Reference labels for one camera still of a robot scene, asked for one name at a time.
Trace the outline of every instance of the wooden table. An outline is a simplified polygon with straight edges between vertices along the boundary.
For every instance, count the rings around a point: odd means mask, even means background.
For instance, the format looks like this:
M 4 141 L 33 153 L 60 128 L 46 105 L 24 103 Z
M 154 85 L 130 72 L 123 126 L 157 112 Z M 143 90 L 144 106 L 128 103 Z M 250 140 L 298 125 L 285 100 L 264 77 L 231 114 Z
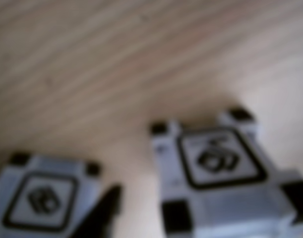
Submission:
M 162 237 L 149 124 L 237 104 L 303 172 L 303 0 L 0 0 L 0 154 L 100 160 L 117 238 Z

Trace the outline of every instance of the black corner tab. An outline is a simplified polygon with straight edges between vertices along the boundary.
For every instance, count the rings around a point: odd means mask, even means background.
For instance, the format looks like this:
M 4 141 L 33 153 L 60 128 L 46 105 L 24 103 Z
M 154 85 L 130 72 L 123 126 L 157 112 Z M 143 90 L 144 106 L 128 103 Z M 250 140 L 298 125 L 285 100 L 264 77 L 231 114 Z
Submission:
M 151 134 L 152 135 L 161 135 L 168 132 L 167 124 L 165 122 L 158 122 L 151 125 Z
M 233 108 L 230 110 L 230 114 L 238 121 L 254 120 L 254 117 L 244 108 Z
M 25 166 L 31 157 L 30 153 L 26 152 L 16 152 L 9 159 L 9 164 L 15 166 Z
M 281 188 L 297 211 L 294 223 L 303 223 L 303 181 L 283 184 Z
M 86 174 L 89 176 L 99 176 L 101 173 L 101 167 L 95 162 L 88 162 L 86 167 Z
M 193 225 L 187 201 L 163 203 L 162 216 L 167 234 L 192 231 Z

